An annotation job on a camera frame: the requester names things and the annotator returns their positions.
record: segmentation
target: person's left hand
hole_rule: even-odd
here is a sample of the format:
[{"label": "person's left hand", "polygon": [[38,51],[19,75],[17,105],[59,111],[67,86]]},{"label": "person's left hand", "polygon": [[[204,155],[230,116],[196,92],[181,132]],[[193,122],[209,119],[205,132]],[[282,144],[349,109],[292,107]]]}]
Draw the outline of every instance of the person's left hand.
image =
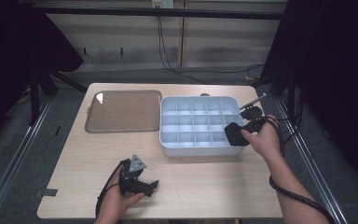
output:
[{"label": "person's left hand", "polygon": [[127,209],[134,203],[139,202],[145,195],[138,193],[129,198],[123,197],[120,193],[120,173],[123,169],[121,165],[112,180],[109,183],[108,191],[103,197],[100,213],[95,221],[95,224],[114,224],[127,212]]}]

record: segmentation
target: plastic organizer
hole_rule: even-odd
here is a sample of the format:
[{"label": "plastic organizer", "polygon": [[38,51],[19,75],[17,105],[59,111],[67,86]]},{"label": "plastic organizer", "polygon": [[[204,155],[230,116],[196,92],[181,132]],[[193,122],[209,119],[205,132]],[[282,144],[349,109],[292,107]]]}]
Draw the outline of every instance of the plastic organizer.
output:
[{"label": "plastic organizer", "polygon": [[159,140],[169,157],[233,156],[225,127],[244,125],[240,106],[228,96],[169,96],[161,100]]}]

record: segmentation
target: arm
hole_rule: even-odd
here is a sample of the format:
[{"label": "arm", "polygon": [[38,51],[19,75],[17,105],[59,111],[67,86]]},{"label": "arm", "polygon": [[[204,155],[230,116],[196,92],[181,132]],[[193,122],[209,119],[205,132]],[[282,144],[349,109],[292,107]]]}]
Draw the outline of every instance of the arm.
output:
[{"label": "arm", "polygon": [[[281,155],[279,137],[271,124],[266,122],[258,134],[251,134],[245,130],[241,133],[266,161],[271,177],[278,186],[314,201]],[[285,223],[328,223],[327,218],[316,209],[284,196],[280,192],[277,192],[277,195]]]},{"label": "arm", "polygon": [[106,192],[103,202],[101,204],[100,213],[94,224],[115,224],[124,214],[127,209],[134,203],[139,202],[145,195],[138,193],[125,198],[120,193],[120,186],[118,184],[120,177],[119,174],[123,167],[119,167],[113,176]]}]

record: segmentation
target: person's right hand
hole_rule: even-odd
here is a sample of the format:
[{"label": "person's right hand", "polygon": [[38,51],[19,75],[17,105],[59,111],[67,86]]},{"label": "person's right hand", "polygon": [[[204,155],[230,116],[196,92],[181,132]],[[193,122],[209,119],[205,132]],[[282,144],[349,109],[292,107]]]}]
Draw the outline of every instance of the person's right hand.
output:
[{"label": "person's right hand", "polygon": [[[272,122],[277,123],[273,115],[268,115],[268,118]],[[264,159],[268,156],[281,154],[278,134],[270,123],[266,122],[258,134],[252,134],[246,130],[242,130],[241,133],[252,145],[253,149]]]}]

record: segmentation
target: table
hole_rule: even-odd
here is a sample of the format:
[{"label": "table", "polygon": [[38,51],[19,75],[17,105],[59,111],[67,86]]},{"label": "table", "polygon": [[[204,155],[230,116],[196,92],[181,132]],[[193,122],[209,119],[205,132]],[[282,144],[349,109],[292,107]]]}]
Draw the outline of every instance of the table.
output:
[{"label": "table", "polygon": [[123,219],[282,217],[276,192],[269,186],[269,169],[251,146],[240,156],[169,158],[162,153],[158,131],[87,133],[92,97],[112,90],[158,90],[162,97],[209,93],[232,96],[240,105],[257,97],[254,88],[244,86],[91,84],[48,183],[48,189],[58,192],[43,197],[39,217],[95,218],[97,197],[107,178],[132,154],[147,165],[140,180],[159,184],[152,197],[144,197]]}]

